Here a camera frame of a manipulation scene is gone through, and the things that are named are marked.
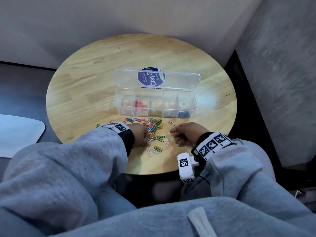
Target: sleeve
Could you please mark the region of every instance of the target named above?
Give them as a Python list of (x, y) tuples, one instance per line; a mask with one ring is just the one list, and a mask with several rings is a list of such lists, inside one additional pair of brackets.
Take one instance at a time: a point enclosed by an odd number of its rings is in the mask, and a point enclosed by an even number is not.
[(121, 137), (96, 128), (73, 143), (27, 155), (0, 184), (0, 207), (33, 225), (68, 231), (98, 220), (100, 186), (126, 165)]
[[(305, 217), (308, 224), (315, 221), (314, 217), (308, 218), (312, 212), (306, 206), (261, 171), (260, 161), (245, 145), (231, 145), (216, 152), (205, 169), (211, 174), (212, 197), (238, 199), (287, 222)], [(292, 224), (306, 227), (302, 222)]]

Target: plastic organizer box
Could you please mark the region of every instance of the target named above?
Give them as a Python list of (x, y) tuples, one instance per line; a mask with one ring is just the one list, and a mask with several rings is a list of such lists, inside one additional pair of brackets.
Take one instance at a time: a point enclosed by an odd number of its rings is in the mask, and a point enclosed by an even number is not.
[(200, 74), (125, 67), (115, 69), (113, 78), (114, 105), (122, 116), (189, 118), (197, 108), (190, 90), (200, 83)]

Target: wooden tabletop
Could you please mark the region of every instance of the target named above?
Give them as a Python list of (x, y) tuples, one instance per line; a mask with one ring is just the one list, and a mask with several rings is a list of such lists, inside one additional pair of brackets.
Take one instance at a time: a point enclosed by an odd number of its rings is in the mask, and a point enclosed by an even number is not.
[(119, 67), (157, 67), (162, 71), (199, 73), (202, 81), (193, 91), (197, 109), (189, 119), (162, 118), (159, 135), (169, 137), (170, 144), (157, 140), (163, 152), (149, 157), (146, 147), (132, 149), (125, 173), (157, 174), (178, 170), (177, 155), (190, 152), (178, 146), (168, 124), (196, 122), (210, 131), (228, 134), (234, 124), (237, 100), (233, 84), (223, 68), (204, 51), (178, 39), (153, 34), (128, 34), (89, 44), (61, 64), (47, 91), (49, 122), (63, 143), (110, 120), (124, 121), (113, 105), (116, 85), (112, 71)]

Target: gray sweatshirt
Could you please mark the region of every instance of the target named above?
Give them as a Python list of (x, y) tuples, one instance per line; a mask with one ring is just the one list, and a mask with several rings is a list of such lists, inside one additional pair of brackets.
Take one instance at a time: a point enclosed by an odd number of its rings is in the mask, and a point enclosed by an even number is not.
[(217, 236), (314, 236), (316, 218), (261, 171), (244, 145), (206, 163), (212, 197), (98, 218), (100, 188), (123, 172), (119, 135), (97, 128), (71, 144), (27, 155), (0, 184), (0, 236), (198, 236), (188, 213), (202, 207)]

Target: person's left hand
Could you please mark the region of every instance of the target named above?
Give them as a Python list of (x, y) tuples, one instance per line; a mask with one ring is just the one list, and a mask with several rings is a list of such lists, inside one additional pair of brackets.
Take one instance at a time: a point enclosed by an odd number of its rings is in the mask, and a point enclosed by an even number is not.
[(128, 124), (127, 126), (133, 132), (135, 137), (133, 148), (138, 146), (146, 146), (149, 137), (147, 128), (139, 123), (132, 123)]

